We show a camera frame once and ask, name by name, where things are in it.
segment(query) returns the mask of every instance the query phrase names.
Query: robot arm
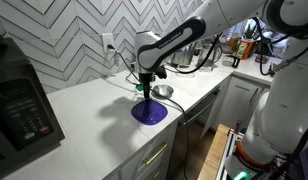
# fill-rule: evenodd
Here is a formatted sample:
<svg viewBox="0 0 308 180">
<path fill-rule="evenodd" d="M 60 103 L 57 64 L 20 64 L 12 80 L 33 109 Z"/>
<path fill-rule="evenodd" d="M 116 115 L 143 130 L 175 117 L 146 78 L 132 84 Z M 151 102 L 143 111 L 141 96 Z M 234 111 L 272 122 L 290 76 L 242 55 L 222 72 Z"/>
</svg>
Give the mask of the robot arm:
<svg viewBox="0 0 308 180">
<path fill-rule="evenodd" d="M 149 82 L 164 59 L 185 45 L 223 32 L 262 9 L 266 0 L 207 0 L 188 19 L 163 38 L 152 32 L 140 32 L 135 37 L 137 71 L 149 98 Z"/>
</svg>

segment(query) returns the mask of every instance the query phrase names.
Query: purple plastic item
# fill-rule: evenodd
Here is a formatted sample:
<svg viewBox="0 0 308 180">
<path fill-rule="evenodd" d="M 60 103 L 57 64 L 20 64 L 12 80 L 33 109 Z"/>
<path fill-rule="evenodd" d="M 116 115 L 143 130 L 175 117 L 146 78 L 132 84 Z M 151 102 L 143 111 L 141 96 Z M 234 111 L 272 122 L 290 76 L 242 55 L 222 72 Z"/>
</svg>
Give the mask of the purple plastic item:
<svg viewBox="0 0 308 180">
<path fill-rule="evenodd" d="M 154 125 L 166 117 L 167 109 L 162 104 L 148 99 L 136 104 L 132 109 L 132 115 L 143 124 Z"/>
</svg>

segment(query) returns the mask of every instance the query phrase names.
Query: microwave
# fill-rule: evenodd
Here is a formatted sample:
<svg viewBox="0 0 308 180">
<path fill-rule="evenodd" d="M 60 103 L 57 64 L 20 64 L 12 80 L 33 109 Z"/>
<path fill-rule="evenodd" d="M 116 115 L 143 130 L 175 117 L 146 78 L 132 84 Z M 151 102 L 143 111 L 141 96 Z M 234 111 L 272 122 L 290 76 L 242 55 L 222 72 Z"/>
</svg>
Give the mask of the microwave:
<svg viewBox="0 0 308 180">
<path fill-rule="evenodd" d="M 0 174 L 64 138 L 33 65 L 13 39 L 0 36 Z"/>
</svg>

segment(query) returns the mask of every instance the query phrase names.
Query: wall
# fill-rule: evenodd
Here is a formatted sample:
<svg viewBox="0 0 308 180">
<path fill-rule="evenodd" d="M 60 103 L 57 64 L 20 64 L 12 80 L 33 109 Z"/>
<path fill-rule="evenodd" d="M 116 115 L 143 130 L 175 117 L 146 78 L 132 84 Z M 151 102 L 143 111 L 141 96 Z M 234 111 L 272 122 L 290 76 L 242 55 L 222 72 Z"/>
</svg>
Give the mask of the wall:
<svg viewBox="0 0 308 180">
<path fill-rule="evenodd" d="M 0 34 L 12 37 L 33 63 L 47 93 L 125 69 L 103 52 L 100 34 L 135 60 L 135 33 L 166 33 L 201 0 L 0 0 Z"/>
</svg>

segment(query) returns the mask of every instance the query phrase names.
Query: microwave keypad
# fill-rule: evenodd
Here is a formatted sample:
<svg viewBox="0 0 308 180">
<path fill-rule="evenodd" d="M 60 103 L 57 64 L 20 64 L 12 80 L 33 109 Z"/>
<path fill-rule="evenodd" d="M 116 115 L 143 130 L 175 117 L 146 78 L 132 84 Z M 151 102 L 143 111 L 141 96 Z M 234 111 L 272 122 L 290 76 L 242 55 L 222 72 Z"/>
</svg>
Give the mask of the microwave keypad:
<svg viewBox="0 0 308 180">
<path fill-rule="evenodd" d="M 42 136 L 51 130 L 33 99 L 10 103 L 5 109 L 15 123 L 18 134 L 23 136 L 24 140 L 31 140 L 37 135 Z"/>
</svg>

